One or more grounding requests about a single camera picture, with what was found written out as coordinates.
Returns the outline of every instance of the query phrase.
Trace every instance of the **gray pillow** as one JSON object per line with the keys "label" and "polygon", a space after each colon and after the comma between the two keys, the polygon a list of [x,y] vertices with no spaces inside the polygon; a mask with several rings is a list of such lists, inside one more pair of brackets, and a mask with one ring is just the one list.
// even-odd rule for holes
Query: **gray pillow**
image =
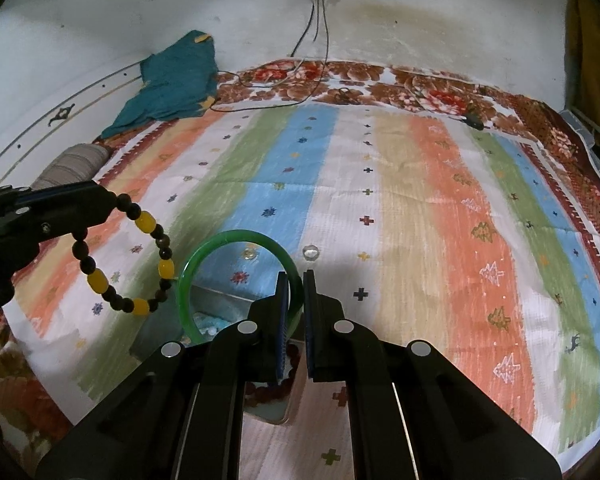
{"label": "gray pillow", "polygon": [[31,185],[31,189],[61,186],[91,180],[104,163],[110,151],[97,144],[76,144],[67,148],[49,164]]}

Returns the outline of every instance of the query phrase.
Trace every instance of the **yellow curtain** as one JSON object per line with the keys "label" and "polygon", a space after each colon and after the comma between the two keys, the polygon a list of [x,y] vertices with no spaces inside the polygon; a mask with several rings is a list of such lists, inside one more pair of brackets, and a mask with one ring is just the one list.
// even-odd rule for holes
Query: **yellow curtain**
{"label": "yellow curtain", "polygon": [[600,4],[569,0],[566,21],[568,101],[600,126]]}

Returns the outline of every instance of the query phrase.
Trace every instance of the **white wall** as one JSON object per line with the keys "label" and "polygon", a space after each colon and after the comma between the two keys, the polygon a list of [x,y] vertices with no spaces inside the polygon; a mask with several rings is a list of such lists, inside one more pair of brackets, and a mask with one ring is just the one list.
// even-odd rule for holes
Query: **white wall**
{"label": "white wall", "polygon": [[[330,0],[330,56],[464,73],[554,108],[564,102],[566,0]],[[7,0],[0,10],[0,133],[80,75],[192,28],[218,65],[286,56],[310,0]],[[324,55],[324,39],[300,56]]]}

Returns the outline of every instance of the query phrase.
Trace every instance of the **beaded bracelet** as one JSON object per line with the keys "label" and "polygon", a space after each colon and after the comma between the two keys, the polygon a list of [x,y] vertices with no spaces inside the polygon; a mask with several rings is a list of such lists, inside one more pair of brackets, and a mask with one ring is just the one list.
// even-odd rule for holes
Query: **beaded bracelet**
{"label": "beaded bracelet", "polygon": [[109,280],[97,266],[95,260],[89,256],[89,247],[84,241],[87,237],[87,229],[72,233],[75,243],[71,248],[74,257],[80,261],[80,270],[87,275],[87,282],[91,289],[100,294],[102,299],[107,301],[113,310],[122,310],[130,312],[136,316],[147,316],[150,312],[155,312],[160,303],[167,301],[167,290],[171,288],[171,280],[175,274],[175,268],[171,259],[171,249],[169,248],[170,239],[164,233],[160,224],[155,221],[147,211],[142,211],[140,206],[132,202],[131,197],[122,193],[116,197],[116,207],[118,210],[126,213],[126,217],[133,220],[136,226],[147,233],[155,240],[155,244],[160,249],[160,263],[158,264],[158,274],[160,275],[160,288],[150,300],[142,298],[123,298],[116,289],[109,285]]}

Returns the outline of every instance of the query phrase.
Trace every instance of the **orange stripe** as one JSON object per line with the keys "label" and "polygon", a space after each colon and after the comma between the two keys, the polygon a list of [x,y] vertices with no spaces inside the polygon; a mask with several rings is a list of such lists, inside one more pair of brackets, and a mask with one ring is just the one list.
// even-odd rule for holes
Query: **orange stripe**
{"label": "orange stripe", "polygon": [[[165,130],[160,139],[112,180],[108,189],[116,194],[128,192],[139,202],[155,178],[170,167],[220,117],[222,114],[209,111],[200,118],[179,121]],[[120,229],[123,218],[124,214],[114,210],[106,223],[89,230],[87,243],[91,253],[102,247]],[[16,288],[16,299],[40,336],[45,335],[52,314],[80,274],[71,254],[73,243],[70,236],[60,238],[56,246],[39,259],[35,269]]]}
{"label": "orange stripe", "polygon": [[[533,375],[510,249],[493,227],[490,204],[462,162],[458,146],[444,124],[436,119],[413,117],[410,126],[427,161],[429,185],[438,193],[431,207],[445,241],[450,267],[448,357],[531,432],[536,415]],[[468,204],[477,210],[463,204],[463,200],[473,200]],[[498,277],[499,286],[480,273],[493,262],[498,272],[503,272]],[[496,376],[494,368],[510,355],[512,364],[520,367],[510,369],[512,381],[506,383]]]}

